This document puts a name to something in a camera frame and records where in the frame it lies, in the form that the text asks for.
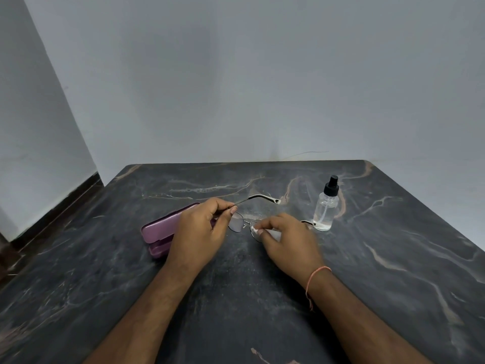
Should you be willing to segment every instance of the left hand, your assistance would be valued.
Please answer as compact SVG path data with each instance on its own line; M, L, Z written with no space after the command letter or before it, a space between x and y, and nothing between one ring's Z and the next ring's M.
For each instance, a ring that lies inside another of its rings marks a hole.
M232 202L210 198L182 212L166 266L194 279L221 247L226 237L227 226L236 209ZM212 228L210 220L216 211L222 210L225 211Z

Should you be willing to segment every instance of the right hand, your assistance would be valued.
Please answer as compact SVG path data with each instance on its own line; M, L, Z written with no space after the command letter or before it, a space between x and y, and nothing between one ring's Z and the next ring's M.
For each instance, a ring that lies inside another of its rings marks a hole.
M254 228L259 230L268 256L303 288L313 271L325 265L315 235L289 214L271 216L259 221ZM279 230L280 242L264 229Z

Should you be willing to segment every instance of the finger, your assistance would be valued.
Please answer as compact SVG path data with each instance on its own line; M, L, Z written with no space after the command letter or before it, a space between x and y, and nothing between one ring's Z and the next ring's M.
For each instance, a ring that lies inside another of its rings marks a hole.
M258 231L258 233L259 238L263 242L266 253L268 253L269 257L273 259L278 252L278 249L281 247L280 243L277 242L266 230L261 229Z
M199 207L204 212L208 212L211 215L216 213L218 210L226 210L234 205L233 202L228 202L220 198L209 198L204 203L200 204Z
M254 225L254 228L256 230L277 229L283 231L286 228L286 220L282 217L271 216L269 218L265 218L264 220L259 221L256 225Z
M229 222L234 212L236 212L237 208L238 207L234 206L228 210L225 210L217 219L217 222L214 225L214 229L212 230L212 238L215 239L218 243L222 244L222 241L224 240L224 237L226 235L227 227L229 226Z

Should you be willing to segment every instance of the dark baseboard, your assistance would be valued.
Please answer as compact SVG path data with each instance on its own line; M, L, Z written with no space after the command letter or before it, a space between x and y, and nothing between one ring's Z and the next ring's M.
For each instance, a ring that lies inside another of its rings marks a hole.
M89 177L75 190L73 190L57 206L47 212L40 220L30 226L19 237L14 239L10 243L12 247L17 251L20 251L31 241L45 233L47 229L50 229L53 223L58 224L76 212L77 209L79 209L79 207L85 203L82 196L97 183L101 184L101 179L99 174L96 172L93 176Z

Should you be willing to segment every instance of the marble countertop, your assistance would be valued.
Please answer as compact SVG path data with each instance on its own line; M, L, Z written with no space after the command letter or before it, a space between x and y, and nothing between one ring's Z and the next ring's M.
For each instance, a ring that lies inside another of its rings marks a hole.
M331 175L341 209L317 232L334 274L438 364L485 362L485 253L365 161L127 166L0 292L0 361L81 363L153 279L140 227L219 196L247 219L311 219ZM326 319L248 229L227 239L157 362L346 362Z

